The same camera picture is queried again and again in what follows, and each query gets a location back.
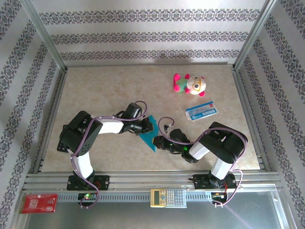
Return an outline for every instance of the calculator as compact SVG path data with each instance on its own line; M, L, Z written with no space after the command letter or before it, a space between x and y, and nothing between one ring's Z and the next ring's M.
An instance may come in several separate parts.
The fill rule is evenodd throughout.
M186 208L185 189L155 188L151 189L152 208Z

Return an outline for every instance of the calculator display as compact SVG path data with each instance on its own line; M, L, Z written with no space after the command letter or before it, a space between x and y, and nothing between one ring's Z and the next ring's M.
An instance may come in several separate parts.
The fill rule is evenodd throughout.
M159 205L159 202L160 202L160 200L159 200L159 191L155 191L154 192L154 204L155 205Z

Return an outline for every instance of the pink plush toy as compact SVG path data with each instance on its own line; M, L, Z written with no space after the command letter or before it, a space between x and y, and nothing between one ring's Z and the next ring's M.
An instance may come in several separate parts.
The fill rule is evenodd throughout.
M184 79L180 78L180 75L176 73L173 76L173 90L175 92L182 92L190 94L198 94L200 96L205 95L206 83L202 76L192 76L186 74Z

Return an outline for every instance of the patterned wallpaper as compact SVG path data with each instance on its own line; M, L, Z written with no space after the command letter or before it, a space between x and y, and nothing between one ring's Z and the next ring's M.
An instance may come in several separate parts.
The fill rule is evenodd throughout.
M0 0L0 229L45 135L58 67L18 0Z
M304 1L280 0L239 72L297 228L305 228L304 18Z
M34 0L67 66L233 63L264 0Z

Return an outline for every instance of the floral border pattern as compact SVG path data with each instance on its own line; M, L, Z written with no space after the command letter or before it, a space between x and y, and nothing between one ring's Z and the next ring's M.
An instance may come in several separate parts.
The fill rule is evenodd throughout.
M16 46L11 52L11 56L6 61L6 65L3 67L0 75L0 106L5 98L5 94L10 88L12 80L15 78L15 74L19 69L21 61L24 58L32 39L36 33L36 29L31 21L29 21L26 27L23 29L21 36L18 39Z
M7 0L0 10L0 41L21 9L18 0Z
M266 28L270 38L275 45L278 54L281 56L282 62L285 65L287 71L290 73L290 77L292 78L295 87L303 103L305 104L305 71L302 68L299 60L296 58L294 51L288 44L283 32L281 31L274 17L271 15L264 27Z
M61 52L64 61L178 59L178 58L235 58L239 50L133 50L97 52Z
M14 171L12 172L9 181L9 186L7 186L7 191L4 194L4 201L1 203L0 228L6 228L6 221L8 220L8 215L13 210L13 201L18 195L20 179L22 173L24 172L24 166L26 165L28 154L30 153L31 144L33 142L33 138L37 130L38 123L40 121L56 69L57 65L55 61L52 60L43 86L39 93L38 100L36 102L35 109L33 111L30 124L28 126L28 130L26 131L26 135L24 136L24 141L21 144L22 147L20 148L20 152L18 153L16 164L13 168Z
M10 151L12 140L17 132L17 128L20 124L25 107L28 103L47 52L47 47L44 43L42 43L36 53L29 73L25 78L24 85L22 86L18 95L16 105L14 106L13 111L11 112L11 117L9 117L8 123L6 124L6 129L3 131L3 136L1 137L0 141L0 172L2 171L2 166L5 163L7 153Z
M294 146L297 148L296 151L299 153L300 159L303 161L303 166L305 166L305 136L303 135L303 131L300 130L300 124L295 118L295 113L291 110L289 100L285 95L285 91L282 89L281 82L278 80L276 72L273 69L268 55L259 39L255 41L253 48L267 77L279 109L282 112L288 132L291 135L291 139L294 141Z
M116 42L244 42L248 32L113 32L52 35L56 45Z
M281 0L282 6L305 39L305 7L300 0Z
M45 25L149 21L255 21L259 9L158 9L40 13Z
M277 130L277 126L275 125L275 122L273 120L273 116L271 115L270 107L266 101L263 89L260 86L256 72L249 56L246 57L244 61L244 66L247 70L250 82L252 84L252 88L257 98L257 102L261 108L261 112L264 117L264 121L267 126L271 142L274 146L275 154L278 157L282 173L284 174L285 181L287 182L287 186L289 187L289 193L292 196L292 201L295 203L295 209L298 212L298 216L301 218L301 225L305 227L304 197L301 196L302 191L298 187L298 182L295 180L296 176L293 173L293 169L288 159L286 150L283 146L282 139Z

